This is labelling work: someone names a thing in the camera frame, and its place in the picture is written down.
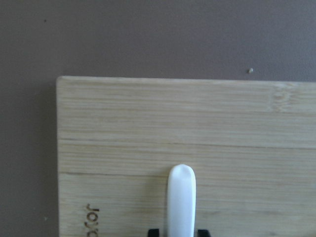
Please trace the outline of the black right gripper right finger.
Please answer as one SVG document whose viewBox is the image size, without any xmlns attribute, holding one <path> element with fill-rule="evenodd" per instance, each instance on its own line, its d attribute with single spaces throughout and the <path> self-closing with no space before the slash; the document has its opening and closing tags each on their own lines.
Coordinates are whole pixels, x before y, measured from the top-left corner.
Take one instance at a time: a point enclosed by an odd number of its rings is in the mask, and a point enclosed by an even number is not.
<svg viewBox="0 0 316 237">
<path fill-rule="evenodd" d="M 198 237 L 211 237 L 209 230 L 207 229 L 198 229 L 197 231 Z"/>
</svg>

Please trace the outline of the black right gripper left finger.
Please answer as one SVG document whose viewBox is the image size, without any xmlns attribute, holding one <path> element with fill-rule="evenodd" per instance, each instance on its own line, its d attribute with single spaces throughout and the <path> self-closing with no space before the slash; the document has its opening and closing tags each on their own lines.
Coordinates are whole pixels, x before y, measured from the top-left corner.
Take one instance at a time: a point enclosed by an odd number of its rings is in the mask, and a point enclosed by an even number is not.
<svg viewBox="0 0 316 237">
<path fill-rule="evenodd" d="M 147 237 L 159 237 L 159 229 L 149 229 Z"/>
</svg>

